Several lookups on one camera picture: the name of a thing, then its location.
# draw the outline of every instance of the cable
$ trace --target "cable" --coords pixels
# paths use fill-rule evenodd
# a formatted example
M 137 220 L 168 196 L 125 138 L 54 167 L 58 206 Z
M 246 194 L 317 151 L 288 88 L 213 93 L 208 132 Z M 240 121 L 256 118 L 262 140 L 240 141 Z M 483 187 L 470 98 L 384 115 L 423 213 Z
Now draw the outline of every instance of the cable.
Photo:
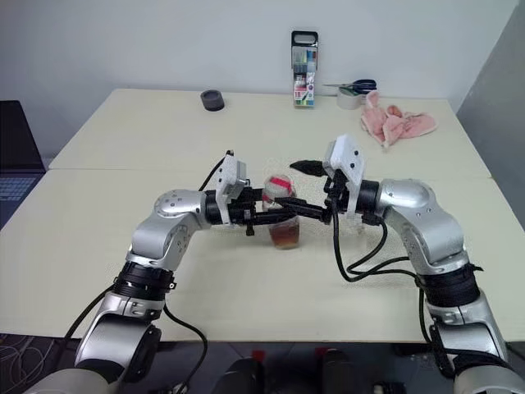
M 78 318 L 73 322 L 69 330 L 67 330 L 66 335 L 62 338 L 62 341 L 60 342 L 60 346 L 58 347 L 57 355 L 55 356 L 55 360 L 53 361 L 50 373 L 53 373 L 57 370 L 58 363 L 60 362 L 62 355 L 64 354 L 64 350 L 67 347 L 67 342 L 73 337 L 73 334 L 75 333 L 76 329 L 80 326 L 82 321 L 85 319 L 85 317 L 88 315 L 89 312 L 91 312 L 91 309 L 94 308 L 96 304 L 98 304 L 102 298 L 106 295 L 107 292 L 111 291 L 113 288 L 113 285 L 109 286 L 106 290 L 104 290 L 102 293 L 97 295 L 97 297 L 89 303 L 88 306 L 85 307 L 85 309 L 82 311 L 82 313 L 79 315 Z
M 425 291 L 421 287 L 419 287 L 419 327 L 425 342 L 432 344 L 432 340 L 428 336 L 427 326 L 425 326 Z
M 386 260 L 385 262 L 380 263 L 380 264 L 376 265 L 373 268 L 370 268 L 368 271 L 365 271 L 365 272 L 354 271 L 354 270 L 350 269 L 351 273 L 355 273 L 356 274 L 356 276 L 350 277 L 345 271 L 345 267 L 343 265 L 343 259 L 341 258 L 340 245 L 339 245 L 339 214 L 338 214 L 338 211 L 337 211 L 337 203 L 336 203 L 336 201 L 332 201 L 331 212 L 332 212 L 332 220 L 333 220 L 333 226 L 334 226 L 333 241 L 334 241 L 334 253 L 336 255 L 337 268 L 339 269 L 339 272 L 340 272 L 341 276 L 347 282 L 350 282 L 350 283 L 358 282 L 358 281 L 360 281 L 360 280 L 362 280 L 365 277 L 368 277 L 370 275 L 383 275 L 383 274 L 387 274 L 387 273 L 400 273 L 400 274 L 404 274 L 404 275 L 409 275 L 410 277 L 414 278 L 414 280 L 418 279 L 418 276 L 415 273 L 411 273 L 410 271 L 406 271 L 406 270 L 403 270 L 403 269 L 386 269 L 386 270 L 383 270 L 383 271 L 379 271 L 381 268 L 384 268 L 385 266 L 387 266 L 389 264 L 397 263 L 398 261 L 405 261 L 406 259 L 408 259 L 408 257 L 397 257 L 397 258 L 394 258 L 394 259 Z M 354 263 L 354 264 L 350 265 L 350 267 L 351 268 L 355 268 L 355 267 L 357 267 L 357 265 L 356 265 L 356 263 Z
M 222 162 L 224 162 L 224 158 L 219 160 L 217 162 L 217 164 L 215 165 L 215 167 L 210 171 L 210 173 L 208 174 L 208 176 L 204 180 L 203 184 L 199 187 L 199 191 L 203 191 L 204 188 L 208 185 L 208 182 L 210 182 L 210 179 L 212 179 L 213 174 L 215 173 L 216 170 L 219 169 L 219 167 L 221 166 Z
M 189 323 L 187 323 L 187 322 L 177 318 L 172 312 L 170 312 L 170 310 L 167 308 L 166 304 L 164 304 L 163 310 L 164 310 L 164 313 L 167 315 L 168 318 L 173 320 L 175 323 L 181 325 L 182 327 L 188 328 L 189 330 L 195 332 L 199 336 L 201 341 L 203 342 L 203 352 L 200 355 L 199 361 L 197 361 L 197 364 L 194 366 L 194 368 L 191 370 L 191 372 L 188 374 L 188 376 L 186 377 L 186 379 L 184 380 L 184 382 L 182 383 L 182 385 L 179 387 L 179 389 L 176 392 L 176 394 L 181 394 L 183 392 L 184 388 L 188 387 L 189 381 L 195 375 L 195 373 L 197 372 L 197 370 L 200 368 L 201 364 L 203 363 L 204 359 L 206 358 L 206 354 L 208 353 L 208 340 L 206 339 L 204 334 L 198 328 L 196 328 L 196 327 L 192 326 L 191 324 L 189 324 Z
M 24 345 L 22 345 L 22 347 L 18 350 L 19 355 L 11 363 L 11 367 L 9 368 L 9 375 L 12 384 L 15 384 L 15 381 L 13 379 L 13 366 L 15 365 L 15 363 L 18 363 L 18 380 L 20 381 L 23 379 L 22 374 L 25 373 L 25 371 L 22 368 L 22 356 L 24 355 L 25 351 L 30 346 L 33 340 L 34 337 L 29 337 L 29 339 L 25 341 Z
M 13 350 L 14 351 L 14 353 L 11 353 L 10 355 L 4 355 L 0 359 L 0 363 L 3 363 L 5 360 L 9 360 L 11 357 L 14 357 L 15 355 L 19 354 L 19 351 L 15 347 L 11 347 L 11 346 L 0 346 L 0 350 Z
M 11 345 L 6 345 L 6 347 L 15 347 L 15 346 L 18 346 L 18 345 L 20 345 L 23 341 L 25 341 L 26 339 L 27 339 L 27 336 L 24 335 L 24 336 L 22 337 L 22 339 L 20 339 L 17 343 L 13 343 L 13 344 L 11 344 Z
M 18 352 L 18 354 L 16 355 L 16 358 L 11 362 L 11 366 L 9 367 L 9 378 L 11 379 L 11 384 L 14 384 L 14 385 L 18 384 L 18 383 L 15 383 L 15 379 L 13 378 L 13 366 L 15 364 L 18 364 L 17 365 L 18 366 L 18 379 L 17 379 L 18 382 L 25 381 L 28 378 L 28 376 L 33 373 L 33 371 L 30 373 L 27 373 L 22 367 L 22 357 L 24 356 L 24 353 L 26 350 L 35 351 L 40 356 L 41 360 L 43 360 L 44 358 L 42 352 L 36 347 L 28 347 L 27 349 L 24 349 L 24 352 Z
M 366 254 L 365 256 L 363 256 L 361 259 L 359 259 L 358 261 L 356 261 L 355 263 L 349 265 L 347 268 L 346 268 L 346 272 L 347 273 L 352 273 L 352 270 L 356 267 L 358 267 L 359 265 L 363 264 L 363 263 L 366 263 L 369 259 L 371 259 L 372 257 L 374 257 L 377 253 L 379 253 L 379 251 L 383 248 L 383 246 L 385 246 L 385 242 L 386 242 L 386 238 L 388 237 L 388 229 L 386 228 L 386 224 L 385 224 L 385 221 L 383 220 L 383 218 L 381 218 L 381 228 L 383 229 L 383 235 L 381 236 L 381 240 L 379 241 L 379 243 L 376 245 L 376 247 L 374 249 L 372 249 L 371 252 L 369 252 L 368 254 Z
M 45 360 L 48 358 L 48 355 L 51 352 L 51 349 L 53 348 L 54 343 L 55 343 L 55 341 L 51 340 L 51 343 L 49 344 L 48 349 L 46 350 L 45 354 L 43 354 L 43 355 L 42 355 L 42 352 L 40 350 L 36 349 L 35 347 L 27 347 L 26 350 L 29 350 L 29 349 L 36 350 L 40 354 L 41 360 L 28 373 L 22 369 L 23 374 L 25 376 L 18 383 L 16 383 L 14 386 L 12 386 L 12 387 L 8 388 L 6 391 L 2 392 L 2 394 L 7 394 L 8 392 L 11 392 L 13 389 L 19 387 L 22 384 L 34 382 L 34 380 L 36 380 L 36 378 L 42 373 L 43 366 L 45 364 Z M 35 375 L 31 379 L 29 379 L 29 376 L 33 375 L 34 373 L 35 373 Z

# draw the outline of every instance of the marker set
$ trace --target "marker set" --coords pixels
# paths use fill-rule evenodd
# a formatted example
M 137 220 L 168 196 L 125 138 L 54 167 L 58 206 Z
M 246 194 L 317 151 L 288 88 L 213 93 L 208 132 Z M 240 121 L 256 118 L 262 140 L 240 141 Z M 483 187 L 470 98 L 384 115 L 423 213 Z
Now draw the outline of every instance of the marker set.
M 314 79 L 317 69 L 318 37 L 314 31 L 292 32 L 291 61 L 294 71 L 294 105 L 313 107 Z

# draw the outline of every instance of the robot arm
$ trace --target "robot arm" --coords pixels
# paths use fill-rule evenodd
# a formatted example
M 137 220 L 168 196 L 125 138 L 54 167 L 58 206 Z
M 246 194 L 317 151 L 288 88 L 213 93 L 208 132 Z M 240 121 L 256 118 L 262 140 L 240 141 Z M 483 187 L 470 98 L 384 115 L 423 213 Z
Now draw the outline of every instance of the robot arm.
M 343 212 L 382 218 L 401 237 L 427 298 L 436 362 L 445 376 L 455 377 L 454 393 L 525 393 L 506 363 L 504 339 L 477 287 L 460 225 L 423 182 L 361 181 L 357 157 L 348 136 L 329 147 L 323 163 L 332 183 L 328 203 L 344 207 L 348 199 Z
M 302 162 L 295 168 L 328 175 L 328 205 L 336 204 L 341 213 L 382 218 L 399 233 L 427 296 L 436 361 L 445 374 L 456 376 L 455 393 L 494 388 L 525 394 L 522 379 L 507 368 L 504 341 L 477 287 L 461 228 L 439 207 L 429 186 L 364 181 L 363 159 L 348 136 L 329 146 L 323 163 Z M 244 164 L 227 154 L 219 172 L 217 190 L 170 190 L 157 199 L 135 230 L 124 268 L 80 343 L 75 368 L 49 375 L 28 393 L 110 393 L 121 383 L 140 380 L 160 341 L 152 321 L 175 287 L 173 273 L 197 230 L 240 224 L 250 236 L 253 226 L 297 214 L 326 224 L 331 220 L 330 209 L 296 198 L 279 199 L 283 209 L 258 213 L 262 190 L 250 187 Z

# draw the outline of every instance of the brown liquid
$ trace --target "brown liquid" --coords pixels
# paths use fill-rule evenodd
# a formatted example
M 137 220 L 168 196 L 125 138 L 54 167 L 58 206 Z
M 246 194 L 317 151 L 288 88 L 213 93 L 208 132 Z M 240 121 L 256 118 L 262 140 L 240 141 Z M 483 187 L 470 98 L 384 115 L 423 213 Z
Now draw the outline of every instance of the brown liquid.
M 299 243 L 299 222 L 270 228 L 270 236 L 276 248 L 294 248 Z

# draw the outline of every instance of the transparent container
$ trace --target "transparent container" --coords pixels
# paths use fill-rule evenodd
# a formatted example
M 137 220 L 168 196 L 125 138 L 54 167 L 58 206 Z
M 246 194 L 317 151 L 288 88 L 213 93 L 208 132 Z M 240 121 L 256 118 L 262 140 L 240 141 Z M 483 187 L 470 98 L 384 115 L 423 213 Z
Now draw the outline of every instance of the transparent container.
M 273 175 L 264 182 L 262 210 L 282 208 L 274 201 L 279 197 L 295 197 L 292 181 L 286 175 Z M 299 244 L 299 217 L 268 225 L 273 245 L 277 249 L 292 249 Z

